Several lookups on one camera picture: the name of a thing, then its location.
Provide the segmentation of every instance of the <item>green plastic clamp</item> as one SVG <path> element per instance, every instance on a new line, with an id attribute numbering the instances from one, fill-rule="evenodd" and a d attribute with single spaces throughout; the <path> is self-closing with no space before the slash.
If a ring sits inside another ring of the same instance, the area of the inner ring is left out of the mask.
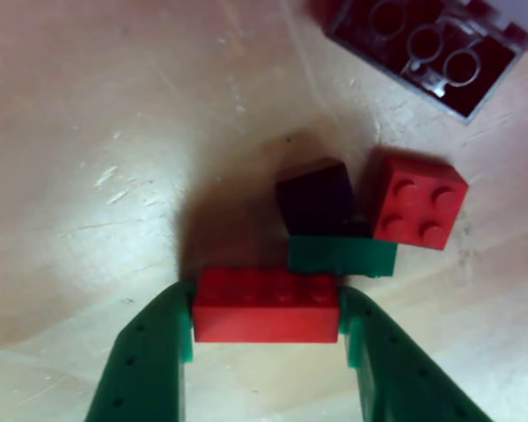
<path id="1" fill-rule="evenodd" d="M 295 273 L 393 275 L 397 244 L 369 237 L 290 236 L 288 267 Z"/>
<path id="2" fill-rule="evenodd" d="M 367 295 L 342 287 L 340 298 L 364 422 L 491 421 Z"/>
<path id="3" fill-rule="evenodd" d="M 162 292 L 119 334 L 86 422 L 184 419 L 183 368 L 193 359 L 192 283 Z"/>
<path id="4" fill-rule="evenodd" d="M 190 283 L 153 300 L 120 333 L 85 422 L 184 420 L 182 364 L 193 359 Z M 342 287 L 341 332 L 365 422 L 490 422 L 365 294 Z"/>

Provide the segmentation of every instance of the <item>wood grain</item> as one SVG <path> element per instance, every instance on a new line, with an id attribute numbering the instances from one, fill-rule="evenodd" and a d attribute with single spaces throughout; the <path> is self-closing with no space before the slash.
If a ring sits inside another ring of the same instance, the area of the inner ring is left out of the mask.
<path id="1" fill-rule="evenodd" d="M 304 0 L 0 0 L 0 422 L 83 420 L 157 292 L 282 263 L 281 169 L 336 156 L 357 180 L 380 145 L 471 190 L 446 251 L 403 246 L 395 277 L 351 282 L 493 419 L 528 421 L 528 55 L 466 127 Z M 360 420 L 343 342 L 194 354 L 189 420 Z"/>

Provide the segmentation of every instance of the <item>lego brick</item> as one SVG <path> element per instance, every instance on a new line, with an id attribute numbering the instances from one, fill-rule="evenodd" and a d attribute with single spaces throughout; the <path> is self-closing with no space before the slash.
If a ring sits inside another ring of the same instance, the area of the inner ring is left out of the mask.
<path id="1" fill-rule="evenodd" d="M 346 165 L 334 160 L 321 170 L 279 181 L 275 195 L 291 235 L 342 233 L 355 209 Z"/>
<path id="2" fill-rule="evenodd" d="M 469 121 L 522 56 L 524 45 L 514 41 L 518 35 L 507 36 L 478 16 L 473 3 L 345 0 L 326 35 Z"/>
<path id="3" fill-rule="evenodd" d="M 192 307 L 200 342 L 333 343 L 337 279 L 284 270 L 207 268 Z"/>
<path id="4" fill-rule="evenodd" d="M 368 237 L 291 236 L 288 265 L 296 273 L 393 275 L 397 244 Z"/>
<path id="5" fill-rule="evenodd" d="M 374 301 L 341 288 L 341 332 L 356 369 L 363 420 L 491 422 Z"/>
<path id="6" fill-rule="evenodd" d="M 442 250 L 468 185 L 448 164 L 388 156 L 383 164 L 373 236 Z"/>

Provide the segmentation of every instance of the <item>red lego brick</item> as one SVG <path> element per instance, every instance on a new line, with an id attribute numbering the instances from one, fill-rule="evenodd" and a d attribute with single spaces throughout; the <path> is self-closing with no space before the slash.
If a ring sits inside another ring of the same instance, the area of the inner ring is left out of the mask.
<path id="1" fill-rule="evenodd" d="M 192 307 L 201 342 L 334 343 L 337 279 L 284 270 L 208 268 Z"/>
<path id="2" fill-rule="evenodd" d="M 373 236 L 442 250 L 468 187 L 450 165 L 388 156 L 372 219 Z"/>

